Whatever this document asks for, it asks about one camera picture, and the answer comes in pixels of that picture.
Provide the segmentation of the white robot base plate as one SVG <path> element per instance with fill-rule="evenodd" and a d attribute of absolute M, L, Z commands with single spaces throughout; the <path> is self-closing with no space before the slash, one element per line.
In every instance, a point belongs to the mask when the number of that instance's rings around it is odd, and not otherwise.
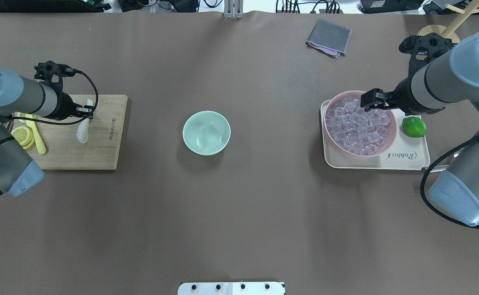
<path fill-rule="evenodd" d="M 285 295 L 284 282 L 185 282 L 180 284 L 178 295 Z"/>

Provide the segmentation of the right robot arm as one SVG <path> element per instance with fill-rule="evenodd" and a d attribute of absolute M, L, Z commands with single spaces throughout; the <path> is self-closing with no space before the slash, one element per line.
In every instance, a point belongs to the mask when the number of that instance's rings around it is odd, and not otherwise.
<path fill-rule="evenodd" d="M 479 32 L 459 43 L 436 33 L 412 35 L 402 41 L 399 51 L 410 55 L 408 76 L 393 91 L 365 92 L 360 105 L 366 111 L 434 114 L 468 101 L 479 113 Z M 479 230 L 479 130 L 431 163 L 420 194 L 442 218 Z"/>

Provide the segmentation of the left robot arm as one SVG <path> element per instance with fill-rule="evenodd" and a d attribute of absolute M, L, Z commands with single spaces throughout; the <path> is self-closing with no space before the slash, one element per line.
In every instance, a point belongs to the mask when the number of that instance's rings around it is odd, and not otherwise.
<path fill-rule="evenodd" d="M 83 72 L 53 61 L 35 66 L 33 79 L 0 68 L 0 196 L 17 197 L 44 179 L 44 172 L 15 140 L 7 125 L 14 113 L 38 116 L 38 123 L 65 125 L 74 116 L 78 122 L 93 119 L 96 105 L 81 106 L 63 91 L 63 78 Z"/>

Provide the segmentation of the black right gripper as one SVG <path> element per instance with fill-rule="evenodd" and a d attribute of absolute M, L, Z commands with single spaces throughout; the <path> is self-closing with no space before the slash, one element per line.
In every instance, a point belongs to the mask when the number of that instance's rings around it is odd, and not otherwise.
<path fill-rule="evenodd" d="M 365 92 L 360 97 L 360 107 L 369 112 L 372 110 L 399 109 L 399 105 L 392 98 L 391 93 L 383 92 L 382 89 L 374 88 Z"/>

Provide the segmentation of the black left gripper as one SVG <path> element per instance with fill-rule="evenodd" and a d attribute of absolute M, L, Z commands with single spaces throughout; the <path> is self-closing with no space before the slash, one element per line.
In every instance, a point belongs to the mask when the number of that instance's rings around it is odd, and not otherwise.
<path fill-rule="evenodd" d="M 80 119 L 93 119 L 94 118 L 94 106 L 76 106 L 72 111 L 72 116 Z"/>

